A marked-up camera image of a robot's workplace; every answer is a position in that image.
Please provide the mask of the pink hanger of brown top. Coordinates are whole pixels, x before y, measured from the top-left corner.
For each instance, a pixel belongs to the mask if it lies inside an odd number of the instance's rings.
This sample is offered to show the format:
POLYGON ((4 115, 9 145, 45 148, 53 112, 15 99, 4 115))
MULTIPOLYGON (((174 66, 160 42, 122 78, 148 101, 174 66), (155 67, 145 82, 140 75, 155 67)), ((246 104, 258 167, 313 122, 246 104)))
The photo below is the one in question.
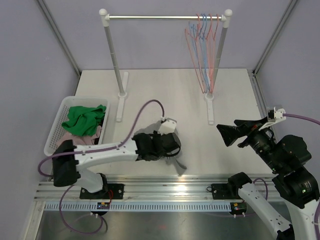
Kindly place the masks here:
POLYGON ((202 13, 198 17, 196 33, 196 49, 200 80, 204 93, 213 88, 214 40, 212 15, 202 13))

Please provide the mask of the grey tank top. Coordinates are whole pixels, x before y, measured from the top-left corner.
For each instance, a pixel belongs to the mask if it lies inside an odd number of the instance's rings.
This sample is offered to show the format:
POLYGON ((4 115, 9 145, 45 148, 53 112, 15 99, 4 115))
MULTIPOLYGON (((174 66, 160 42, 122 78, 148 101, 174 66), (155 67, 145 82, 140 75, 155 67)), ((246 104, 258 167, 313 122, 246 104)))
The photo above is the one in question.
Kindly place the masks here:
MULTIPOLYGON (((145 127, 145 128, 141 128, 139 130, 137 130, 134 135, 140 134, 140 133, 145 133, 145 134, 152 134, 154 131, 158 132, 160 127, 162 125, 162 121, 158 120, 156 123, 152 123, 151 125, 145 127)), ((178 157, 181 155, 181 152, 176 155, 176 156, 172 156, 172 157, 161 157, 160 160, 164 160, 166 165, 170 166, 173 165, 177 174, 179 176, 181 176, 186 170, 187 167, 182 164, 181 162, 179 162, 178 157)))

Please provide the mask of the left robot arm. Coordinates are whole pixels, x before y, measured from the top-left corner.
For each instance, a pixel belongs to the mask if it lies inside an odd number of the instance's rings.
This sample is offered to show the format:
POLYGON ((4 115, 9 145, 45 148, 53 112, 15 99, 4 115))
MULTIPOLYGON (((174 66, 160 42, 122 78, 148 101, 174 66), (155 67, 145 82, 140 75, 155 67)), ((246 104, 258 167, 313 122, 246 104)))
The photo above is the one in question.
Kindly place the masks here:
POLYGON ((157 161, 172 158, 181 151, 177 134, 138 133, 126 143, 118 145, 74 145, 64 141, 52 156, 53 185, 81 188, 80 199, 119 199, 117 188, 108 185, 102 173, 90 171, 91 167, 113 162, 157 161))

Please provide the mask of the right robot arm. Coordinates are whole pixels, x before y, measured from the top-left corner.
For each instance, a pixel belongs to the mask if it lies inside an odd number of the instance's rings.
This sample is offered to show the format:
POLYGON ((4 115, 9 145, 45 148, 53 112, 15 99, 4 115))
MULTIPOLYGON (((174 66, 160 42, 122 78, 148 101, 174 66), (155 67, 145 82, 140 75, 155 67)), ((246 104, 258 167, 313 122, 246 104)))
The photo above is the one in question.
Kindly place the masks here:
POLYGON ((268 135, 272 125, 286 120, 288 114, 260 120, 236 119, 234 125, 218 124, 224 144, 229 147, 244 137, 239 148, 250 146, 267 164, 275 177, 274 187, 284 200, 291 220, 282 217, 256 190, 244 172, 227 180, 227 193, 241 198, 263 221, 276 240, 318 240, 320 238, 320 189, 316 178, 305 168, 312 156, 302 137, 286 135, 276 142, 268 135))

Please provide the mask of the pink hanger of grey top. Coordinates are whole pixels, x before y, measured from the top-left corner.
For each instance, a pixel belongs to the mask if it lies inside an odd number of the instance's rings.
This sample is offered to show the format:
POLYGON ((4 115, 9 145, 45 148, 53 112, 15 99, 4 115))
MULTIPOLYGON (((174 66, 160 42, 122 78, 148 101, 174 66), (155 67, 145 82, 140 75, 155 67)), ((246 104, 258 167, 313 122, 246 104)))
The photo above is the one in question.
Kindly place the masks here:
POLYGON ((200 44, 200 27, 201 25, 198 23, 189 21, 188 26, 184 29, 184 36, 198 84, 201 92, 204 94, 207 92, 207 85, 202 67, 203 58, 200 44))

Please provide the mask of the blue hanger of green top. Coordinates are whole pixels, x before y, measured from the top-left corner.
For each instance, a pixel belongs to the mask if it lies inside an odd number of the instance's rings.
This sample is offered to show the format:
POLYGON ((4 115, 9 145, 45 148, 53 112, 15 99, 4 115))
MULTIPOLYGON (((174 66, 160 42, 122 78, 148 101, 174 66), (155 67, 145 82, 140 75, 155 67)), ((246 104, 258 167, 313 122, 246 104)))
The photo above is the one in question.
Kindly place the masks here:
POLYGON ((188 46, 191 62, 202 93, 206 94, 210 90, 210 80, 208 77, 208 56, 207 56, 207 16, 204 13, 197 15, 197 22, 188 23, 184 30, 186 43, 188 46))

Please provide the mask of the green tank top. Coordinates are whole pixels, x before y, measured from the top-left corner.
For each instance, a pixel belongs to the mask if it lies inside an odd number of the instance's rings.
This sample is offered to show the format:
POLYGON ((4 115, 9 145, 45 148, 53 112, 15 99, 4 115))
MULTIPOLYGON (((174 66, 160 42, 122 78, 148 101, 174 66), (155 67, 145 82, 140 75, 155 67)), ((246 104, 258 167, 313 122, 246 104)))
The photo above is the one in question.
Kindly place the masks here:
POLYGON ((61 127, 78 137, 92 137, 103 122, 106 110, 107 107, 101 104, 97 107, 72 106, 68 110, 67 121, 61 127))

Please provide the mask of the blue hanger of mauve top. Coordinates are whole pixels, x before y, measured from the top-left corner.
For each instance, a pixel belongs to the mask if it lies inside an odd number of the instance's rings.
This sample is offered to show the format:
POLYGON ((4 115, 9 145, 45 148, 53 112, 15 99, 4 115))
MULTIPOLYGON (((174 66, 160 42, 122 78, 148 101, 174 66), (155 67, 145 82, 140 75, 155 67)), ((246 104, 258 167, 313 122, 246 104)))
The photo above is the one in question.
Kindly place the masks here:
POLYGON ((203 93, 210 90, 209 78, 209 54, 207 47, 207 27, 208 19, 205 13, 197 15, 198 22, 189 25, 192 36, 192 46, 196 58, 196 73, 199 76, 200 87, 203 93))

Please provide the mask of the mauve pink tank top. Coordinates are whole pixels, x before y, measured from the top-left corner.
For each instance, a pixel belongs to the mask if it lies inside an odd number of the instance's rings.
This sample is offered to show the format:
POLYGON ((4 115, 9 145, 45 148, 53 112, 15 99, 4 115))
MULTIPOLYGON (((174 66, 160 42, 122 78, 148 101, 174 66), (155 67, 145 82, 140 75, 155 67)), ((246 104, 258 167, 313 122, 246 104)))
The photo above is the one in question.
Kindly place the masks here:
POLYGON ((94 135, 89 136, 77 136, 73 135, 70 132, 66 132, 57 142, 56 147, 59 147, 63 142, 67 140, 72 140, 74 145, 87 145, 92 146, 95 145, 96 140, 99 140, 102 132, 102 126, 98 126, 94 135))

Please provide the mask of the pink hanger of black top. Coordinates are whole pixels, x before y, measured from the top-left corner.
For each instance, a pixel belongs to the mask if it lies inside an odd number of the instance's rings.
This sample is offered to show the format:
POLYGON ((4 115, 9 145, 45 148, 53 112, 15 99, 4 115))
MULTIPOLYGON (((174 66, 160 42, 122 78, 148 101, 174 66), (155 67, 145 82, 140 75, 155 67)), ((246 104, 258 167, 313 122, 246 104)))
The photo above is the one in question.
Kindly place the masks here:
POLYGON ((212 94, 215 85, 214 70, 216 66, 216 38, 219 26, 219 15, 217 14, 216 23, 214 23, 214 16, 209 14, 209 23, 204 30, 204 70, 205 70, 205 83, 207 93, 212 94))

